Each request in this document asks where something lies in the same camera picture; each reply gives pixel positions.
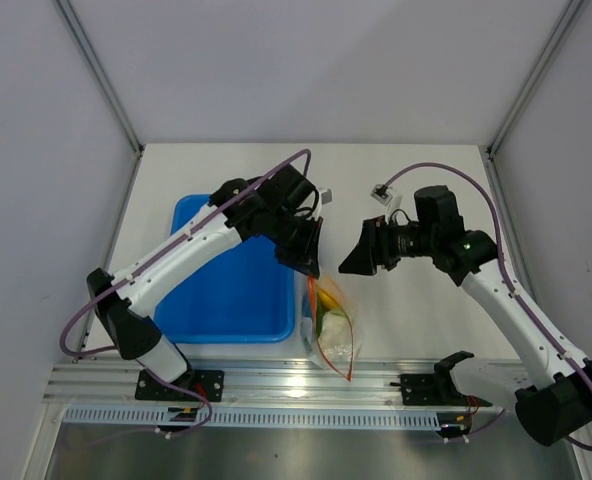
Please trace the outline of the yellow orange mango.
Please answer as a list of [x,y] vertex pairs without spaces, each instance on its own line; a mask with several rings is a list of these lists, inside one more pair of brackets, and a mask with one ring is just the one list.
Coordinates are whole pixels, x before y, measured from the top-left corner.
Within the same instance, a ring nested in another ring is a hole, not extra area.
[[317,296],[324,310],[333,310],[339,307],[338,301],[325,290],[319,289]]

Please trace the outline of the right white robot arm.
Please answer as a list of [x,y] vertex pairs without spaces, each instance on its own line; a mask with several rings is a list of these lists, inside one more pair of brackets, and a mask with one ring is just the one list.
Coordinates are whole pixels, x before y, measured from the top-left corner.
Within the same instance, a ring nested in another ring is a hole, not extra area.
[[527,373],[520,380],[459,352],[435,366],[445,371],[432,380],[434,395],[448,404],[472,395],[501,406],[543,446],[592,422],[592,360],[522,293],[491,237],[465,228],[447,187],[421,188],[414,202],[417,217],[404,225],[384,215],[365,220],[339,272],[373,276],[392,270],[403,258],[431,259],[489,315]]

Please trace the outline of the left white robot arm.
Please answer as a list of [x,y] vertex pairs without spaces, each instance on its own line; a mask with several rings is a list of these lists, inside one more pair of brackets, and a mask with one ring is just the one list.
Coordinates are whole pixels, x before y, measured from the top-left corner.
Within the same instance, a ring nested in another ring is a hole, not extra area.
[[319,277],[322,193],[291,165],[265,177],[225,182],[178,231],[132,265],[86,279],[96,317],[124,360],[158,378],[173,400],[192,390],[192,367],[152,316],[175,287],[221,254],[254,237],[274,246],[279,264]]

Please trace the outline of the white cauliflower with leaves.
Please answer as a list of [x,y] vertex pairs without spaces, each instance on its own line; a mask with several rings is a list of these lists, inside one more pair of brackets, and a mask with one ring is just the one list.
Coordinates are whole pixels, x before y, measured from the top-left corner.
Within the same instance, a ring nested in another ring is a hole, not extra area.
[[330,311],[324,317],[324,326],[318,338],[325,351],[350,348],[353,344],[352,325],[340,311]]

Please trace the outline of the clear zip bag orange zipper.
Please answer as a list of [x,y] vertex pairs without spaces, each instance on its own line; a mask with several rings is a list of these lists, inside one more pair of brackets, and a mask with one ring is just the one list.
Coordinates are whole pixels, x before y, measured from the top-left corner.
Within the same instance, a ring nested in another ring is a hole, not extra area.
[[300,338],[307,359],[346,382],[363,345],[358,312],[335,279],[309,276],[301,306]]

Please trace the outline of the dark green cucumber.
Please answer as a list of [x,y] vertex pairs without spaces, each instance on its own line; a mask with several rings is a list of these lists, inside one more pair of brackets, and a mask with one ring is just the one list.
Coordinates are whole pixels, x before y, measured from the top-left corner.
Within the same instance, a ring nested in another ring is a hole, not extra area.
[[318,298],[316,301],[315,311],[313,312],[313,314],[315,315],[314,325],[317,338],[319,338],[322,333],[324,326],[324,317],[328,311],[329,308],[321,301],[320,298]]

